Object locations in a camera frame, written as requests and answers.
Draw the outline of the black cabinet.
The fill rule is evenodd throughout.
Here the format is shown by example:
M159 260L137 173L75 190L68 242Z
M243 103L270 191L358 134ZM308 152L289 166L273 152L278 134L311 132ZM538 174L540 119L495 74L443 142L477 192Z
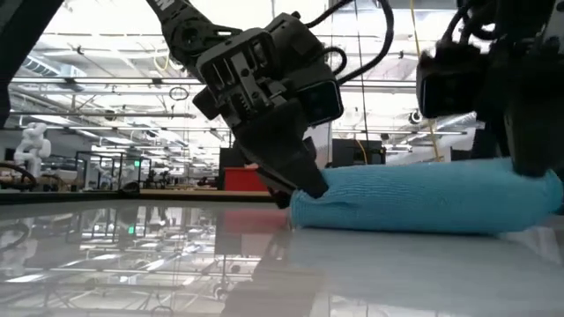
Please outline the black cabinet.
M219 190L225 189L225 169L227 167L244 167L245 160L241 152L235 148L219 149L219 176L217 186Z

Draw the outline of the blue towel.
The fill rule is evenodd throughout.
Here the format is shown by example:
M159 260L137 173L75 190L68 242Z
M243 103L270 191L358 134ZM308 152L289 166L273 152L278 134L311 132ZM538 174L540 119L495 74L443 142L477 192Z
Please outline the blue towel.
M293 225L490 235L534 226L564 203L555 172L522 176L508 158L346 166L326 169L323 176L329 188L321 197L293 193Z

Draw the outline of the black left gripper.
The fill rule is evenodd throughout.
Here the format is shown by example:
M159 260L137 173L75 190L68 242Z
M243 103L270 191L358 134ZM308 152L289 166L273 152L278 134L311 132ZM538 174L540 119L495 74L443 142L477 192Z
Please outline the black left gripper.
M197 61L205 88L194 105L210 120L220 115L230 128L237 126L237 144L258 165L259 180L280 209L290 205L296 190L314 198L328 190L315 147L303 140L308 122L300 100L305 88L335 81L326 53L299 18L281 13L266 27L235 35ZM286 103L291 100L298 103Z

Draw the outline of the white humanoid robot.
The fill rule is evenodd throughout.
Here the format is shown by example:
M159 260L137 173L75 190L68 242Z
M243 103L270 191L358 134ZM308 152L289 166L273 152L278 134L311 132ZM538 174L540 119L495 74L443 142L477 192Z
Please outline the white humanoid robot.
M51 142L44 137L48 126L42 122L32 122L22 131L22 139L14 153L17 166L25 166L34 177L41 175L41 163L51 154Z

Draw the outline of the red box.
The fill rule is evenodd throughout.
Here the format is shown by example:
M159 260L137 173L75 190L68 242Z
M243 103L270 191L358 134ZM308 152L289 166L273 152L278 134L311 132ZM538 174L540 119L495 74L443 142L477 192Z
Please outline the red box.
M226 191L267 191L267 187L259 179L259 174L255 168L226 167L224 172L224 189Z

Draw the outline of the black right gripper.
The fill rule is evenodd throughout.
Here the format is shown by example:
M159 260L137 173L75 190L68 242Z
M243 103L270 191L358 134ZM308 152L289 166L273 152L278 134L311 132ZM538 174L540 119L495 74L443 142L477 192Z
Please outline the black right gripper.
M564 0L457 0L465 108L507 136L514 170L558 170L564 131Z

